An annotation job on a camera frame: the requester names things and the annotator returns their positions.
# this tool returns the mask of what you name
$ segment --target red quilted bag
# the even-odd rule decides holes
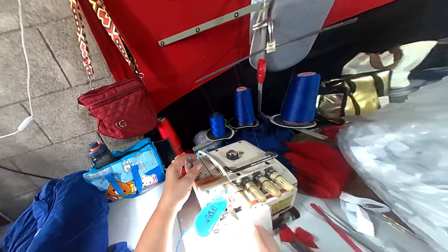
[[[83,56],[82,63],[86,68],[88,78],[92,80],[95,75],[90,64],[81,11],[77,0],[70,0],[70,3],[78,29],[77,36]],[[107,14],[102,1],[91,0],[90,3],[104,28],[123,54],[123,58],[136,74],[142,75],[138,71],[137,63],[131,52]],[[138,76],[84,93],[79,96],[78,104],[85,106],[89,115],[97,118],[98,131],[108,137],[117,139],[136,137],[157,126],[154,105],[149,98],[145,83]]]
[[[78,103],[97,118],[98,131],[108,137],[131,138],[157,126],[154,105],[139,77],[84,93]]]

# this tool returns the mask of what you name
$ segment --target blue tote bag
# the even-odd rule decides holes
[[[152,185],[165,181],[162,160],[149,138],[123,152],[113,151],[112,155],[119,160],[101,169],[93,167],[83,174],[108,202],[137,197]]]

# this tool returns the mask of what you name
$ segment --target thread spool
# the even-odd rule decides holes
[[[250,88],[239,87],[234,95],[235,118],[239,126],[249,126],[255,122],[254,106]]]
[[[159,122],[159,124],[157,125],[157,129],[159,130],[160,136],[163,139],[169,139],[176,155],[182,154],[184,152],[184,149],[182,149],[181,141],[179,140],[179,137],[172,128],[171,123],[168,121],[168,119],[166,119],[165,117],[160,117],[159,119],[157,119],[157,122]]]
[[[320,74],[315,72],[301,73],[292,79],[281,109],[285,124],[298,126],[314,120],[319,84]]]
[[[223,137],[227,134],[224,115],[219,112],[214,112],[210,115],[210,129],[214,137]]]

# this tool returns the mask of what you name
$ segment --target blue thread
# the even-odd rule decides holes
[[[295,76],[287,90],[281,109],[286,122],[303,123],[314,119],[320,74],[314,72]]]
[[[250,88],[239,87],[234,95],[235,117],[239,126],[251,125],[255,121]]]
[[[182,238],[184,237],[185,233],[186,233],[187,231],[189,231],[189,230],[190,230],[190,229],[187,229],[187,230],[185,230],[184,232],[181,233],[181,236],[180,236],[180,238],[179,238],[179,241],[177,242],[176,252],[178,252],[178,250],[179,250],[179,245],[181,244]]]
[[[214,112],[210,115],[211,134],[214,137],[223,137],[226,134],[226,127],[224,124],[224,115],[219,112]]]

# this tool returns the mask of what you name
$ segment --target bottle cap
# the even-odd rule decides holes
[[[105,143],[92,142],[89,144],[90,157],[98,156],[106,150],[108,150],[108,147]]]

